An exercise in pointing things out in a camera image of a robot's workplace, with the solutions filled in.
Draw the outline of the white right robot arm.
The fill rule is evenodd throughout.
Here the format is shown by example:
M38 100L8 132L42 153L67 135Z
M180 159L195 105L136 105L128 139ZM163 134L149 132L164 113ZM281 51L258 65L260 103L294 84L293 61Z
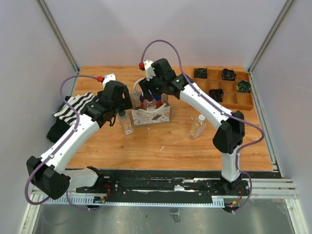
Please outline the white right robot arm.
M145 99L151 100L162 94L174 96L191 105L214 126L213 145L222 158L221 190L226 195L234 194L242 180L237 168L237 153L245 135L244 115L218 104L185 73L176 75L165 58L155 62L146 60L138 66L145 71L145 78L139 82Z

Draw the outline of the clear bottle pink cap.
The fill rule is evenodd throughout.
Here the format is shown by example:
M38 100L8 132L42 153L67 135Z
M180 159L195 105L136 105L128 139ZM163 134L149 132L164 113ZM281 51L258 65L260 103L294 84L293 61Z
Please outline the clear bottle pink cap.
M156 100L152 99L152 101L149 101L148 99L145 99L143 101L143 109L146 111L155 110L156 109Z

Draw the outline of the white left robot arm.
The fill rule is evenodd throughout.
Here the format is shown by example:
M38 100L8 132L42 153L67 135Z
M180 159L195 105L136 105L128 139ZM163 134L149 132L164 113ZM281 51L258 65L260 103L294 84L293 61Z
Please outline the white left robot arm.
M85 105L72 128L40 157L31 156L27 160L27 184L33 184L51 199L58 199L68 190L80 187L101 192L104 180L99 178L99 170L87 167L67 172L66 166L90 136L106 122L113 126L117 114L131 108L127 86L115 80L107 82L95 100Z

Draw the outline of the black white striped cloth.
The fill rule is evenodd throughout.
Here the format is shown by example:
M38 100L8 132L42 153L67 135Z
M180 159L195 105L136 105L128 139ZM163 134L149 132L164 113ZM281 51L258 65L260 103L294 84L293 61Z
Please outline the black white striped cloth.
M84 95L66 96L65 100L80 114L83 107L94 99L95 95L86 93ZM64 133L74 124L77 119L75 112L63 103L55 112L53 116L56 122L47 133L47 139L56 143Z

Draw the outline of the dark blue pump bottle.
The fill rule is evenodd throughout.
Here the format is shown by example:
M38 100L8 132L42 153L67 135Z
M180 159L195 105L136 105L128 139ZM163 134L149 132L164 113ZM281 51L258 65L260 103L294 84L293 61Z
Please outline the dark blue pump bottle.
M139 100L140 100L141 109L143 109L144 108L144 100L145 100L144 96L140 95Z

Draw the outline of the clear bottle dark cap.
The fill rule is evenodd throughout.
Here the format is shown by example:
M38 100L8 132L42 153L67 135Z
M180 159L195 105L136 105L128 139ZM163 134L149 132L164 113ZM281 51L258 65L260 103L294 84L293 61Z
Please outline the clear bottle dark cap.
M129 135L133 132L132 123L129 114L126 111L121 111L117 114L121 127L125 135Z

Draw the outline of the clear bottle white cap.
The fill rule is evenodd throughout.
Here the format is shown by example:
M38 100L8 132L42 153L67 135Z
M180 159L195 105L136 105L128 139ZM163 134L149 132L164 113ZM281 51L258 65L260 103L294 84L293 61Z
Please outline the clear bottle white cap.
M189 137L191 139L198 138L205 130L206 125L207 125L207 119L205 118L205 116L199 115L197 119L195 119L192 123Z

